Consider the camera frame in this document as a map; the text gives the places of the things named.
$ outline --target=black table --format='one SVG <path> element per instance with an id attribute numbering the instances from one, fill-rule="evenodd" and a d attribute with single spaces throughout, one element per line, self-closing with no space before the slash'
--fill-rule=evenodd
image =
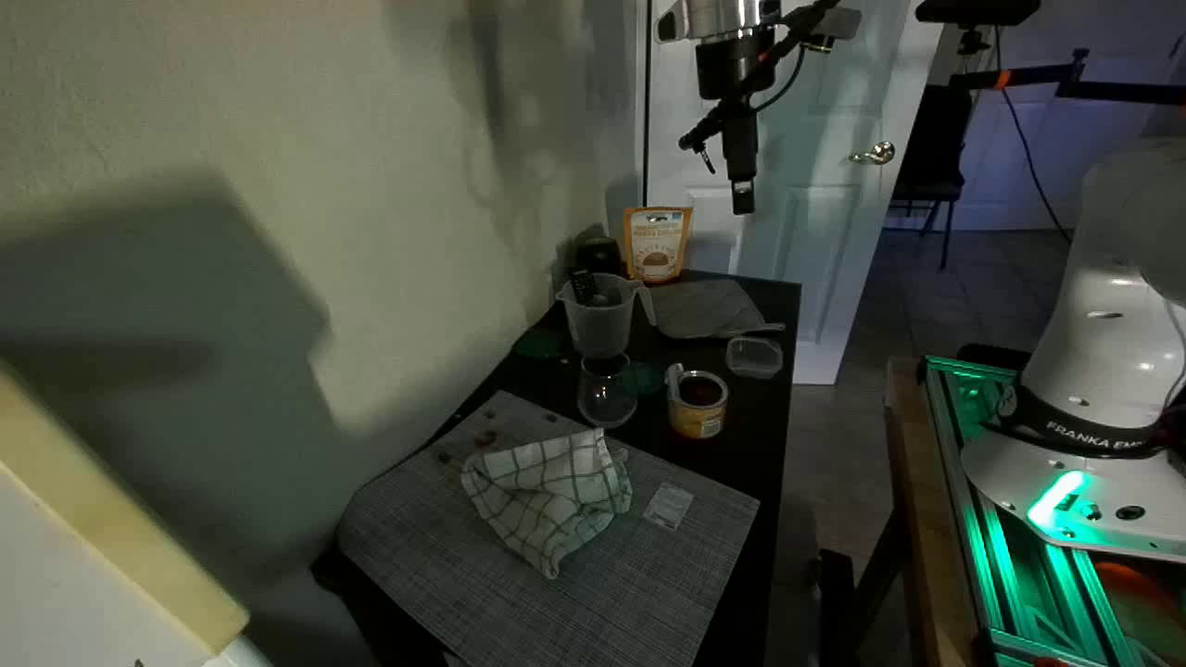
<path id="1" fill-rule="evenodd" d="M 796 287 L 737 280 L 765 318 L 786 323 L 771 335 L 784 344 L 786 366 L 771 381 L 737 378 L 722 362 L 728 341 L 671 341 L 651 331 L 641 312 L 634 318 L 629 361 L 641 378 L 637 415 L 611 430 L 619 440 L 646 450 L 667 462 L 690 468 L 704 478 L 734 485 L 761 499 L 749 540 L 737 556 L 730 587 L 711 615 L 696 665 L 765 665 L 766 602 L 779 545 L 784 455 L 795 378 Z M 667 430 L 665 372 L 671 362 L 721 372 L 730 381 L 728 430 L 716 440 L 687 440 Z M 577 419 L 577 352 L 566 341 L 564 309 L 555 303 L 532 326 L 499 366 L 445 419 L 429 438 L 439 440 L 492 394 L 517 394 L 549 413 Z M 312 564 L 318 587 L 338 593 L 382 665 L 443 665 L 443 644 L 414 625 L 340 549 L 325 549 Z"/>

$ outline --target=door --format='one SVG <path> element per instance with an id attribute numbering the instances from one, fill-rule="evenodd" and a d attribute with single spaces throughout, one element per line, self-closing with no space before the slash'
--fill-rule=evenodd
<path id="1" fill-rule="evenodd" d="M 860 10 L 854 42 L 807 51 L 796 87 L 761 114 L 755 212 L 730 212 L 730 182 L 708 175 L 679 136 L 711 109 L 696 97 L 690 42 L 651 50 L 649 204 L 695 208 L 695 266 L 801 287 L 795 381 L 832 385 L 847 361 L 901 154 L 940 26 L 910 0 L 842 0 Z M 891 162 L 858 162 L 891 141 Z"/>

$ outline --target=green led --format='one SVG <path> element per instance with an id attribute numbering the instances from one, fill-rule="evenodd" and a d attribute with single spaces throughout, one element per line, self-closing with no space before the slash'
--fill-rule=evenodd
<path id="1" fill-rule="evenodd" d="M 1028 513 L 1031 523 L 1034 523 L 1038 531 L 1049 531 L 1049 528 L 1054 528 L 1054 513 L 1058 513 L 1073 493 L 1078 493 L 1078 485 L 1083 485 L 1083 472 L 1060 476 L 1060 483 L 1054 483 L 1054 485 L 1038 498 L 1038 506 Z"/>

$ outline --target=table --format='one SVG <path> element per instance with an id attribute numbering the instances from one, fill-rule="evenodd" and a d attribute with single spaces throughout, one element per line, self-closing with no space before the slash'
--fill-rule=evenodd
<path id="1" fill-rule="evenodd" d="M 887 440 L 892 476 L 892 517 L 858 587 L 839 644 L 860 650 L 891 587 L 905 575 L 911 644 L 923 665 L 974 665 L 977 619 L 966 593 L 955 517 L 940 451 L 935 440 L 923 361 L 887 362 Z"/>
<path id="2" fill-rule="evenodd" d="M 629 361 L 641 372 L 641 404 L 628 427 L 611 430 L 634 450 L 761 499 L 749 540 L 734 564 L 730 587 L 696 657 L 696 665 L 730 667 L 765 665 L 796 331 L 796 287 L 753 280 L 737 283 L 765 318 L 786 323 L 786 335 L 771 338 L 784 344 L 786 366 L 771 381 L 734 378 L 722 362 L 728 341 L 671 341 L 637 312 Z M 676 361 L 721 372 L 730 381 L 730 415 L 716 440 L 683 440 L 667 430 L 667 397 L 659 378 Z M 577 419 L 575 385 L 577 356 L 566 341 L 564 309 L 551 303 L 549 317 L 511 344 L 499 366 L 443 424 L 429 440 L 450 435 L 465 415 L 481 407 L 499 388 Z M 382 665 L 443 665 L 443 644 L 418 630 L 414 619 L 407 619 L 375 583 L 367 583 L 367 575 L 352 567 L 340 549 L 329 545 L 312 564 L 312 575 L 344 602 Z"/>

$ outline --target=mug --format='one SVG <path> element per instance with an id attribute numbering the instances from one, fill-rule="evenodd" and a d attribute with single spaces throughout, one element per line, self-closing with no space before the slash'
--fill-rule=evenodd
<path id="1" fill-rule="evenodd" d="M 667 424 L 676 435 L 708 440 L 728 427 L 730 385 L 721 373 L 667 366 Z"/>

